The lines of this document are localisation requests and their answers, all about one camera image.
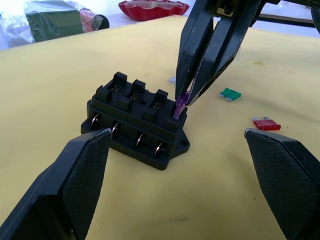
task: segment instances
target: red fuse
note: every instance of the red fuse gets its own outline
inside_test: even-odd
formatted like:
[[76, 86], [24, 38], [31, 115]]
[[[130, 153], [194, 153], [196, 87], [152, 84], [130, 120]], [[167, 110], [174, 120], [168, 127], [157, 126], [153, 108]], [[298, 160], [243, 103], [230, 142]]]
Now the red fuse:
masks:
[[259, 120], [257, 117], [255, 117], [253, 119], [253, 123], [257, 129], [263, 131], [280, 130], [281, 128], [280, 124], [277, 124], [275, 121], [266, 116], [263, 118], [263, 120]]

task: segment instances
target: black fuse holder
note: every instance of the black fuse holder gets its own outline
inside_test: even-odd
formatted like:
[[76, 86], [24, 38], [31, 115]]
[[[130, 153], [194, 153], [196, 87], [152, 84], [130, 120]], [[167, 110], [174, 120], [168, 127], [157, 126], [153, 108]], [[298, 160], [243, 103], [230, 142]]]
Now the black fuse holder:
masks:
[[110, 148], [165, 170], [172, 158], [190, 147], [183, 131], [187, 108], [174, 119], [176, 103], [167, 97], [167, 92], [159, 89], [151, 93], [145, 82], [127, 82], [127, 75], [117, 72], [87, 102], [81, 133], [110, 128]]

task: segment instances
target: green fuse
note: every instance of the green fuse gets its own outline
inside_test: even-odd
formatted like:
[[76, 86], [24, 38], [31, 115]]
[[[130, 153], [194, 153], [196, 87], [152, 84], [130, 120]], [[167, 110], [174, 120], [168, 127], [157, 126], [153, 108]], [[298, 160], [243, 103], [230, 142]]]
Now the green fuse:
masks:
[[234, 101], [241, 97], [241, 93], [233, 91], [230, 88], [226, 88], [224, 91], [220, 92], [221, 98], [226, 98], [228, 102]]

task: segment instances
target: yellow tablecloth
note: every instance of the yellow tablecloth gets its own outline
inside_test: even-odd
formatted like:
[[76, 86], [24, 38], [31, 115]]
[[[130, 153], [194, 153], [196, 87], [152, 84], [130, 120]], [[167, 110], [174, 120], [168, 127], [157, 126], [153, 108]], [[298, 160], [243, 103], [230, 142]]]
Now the yellow tablecloth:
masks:
[[[172, 16], [0, 52], [0, 223], [80, 134], [86, 103], [115, 72], [174, 99], [181, 30]], [[235, 61], [188, 110], [187, 153], [159, 171], [109, 151], [89, 240], [284, 240], [260, 190], [246, 128], [279, 133], [320, 157], [320, 39], [250, 29]], [[242, 93], [235, 102], [218, 97]]]

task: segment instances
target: red plastic container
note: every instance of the red plastic container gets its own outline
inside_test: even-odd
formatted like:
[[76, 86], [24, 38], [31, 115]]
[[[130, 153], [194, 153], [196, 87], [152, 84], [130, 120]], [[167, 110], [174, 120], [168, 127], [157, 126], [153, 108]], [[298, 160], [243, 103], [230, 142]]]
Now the red plastic container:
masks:
[[148, 21], [171, 15], [183, 15], [189, 9], [189, 5], [170, 0], [132, 0], [120, 2], [119, 8], [134, 20]]

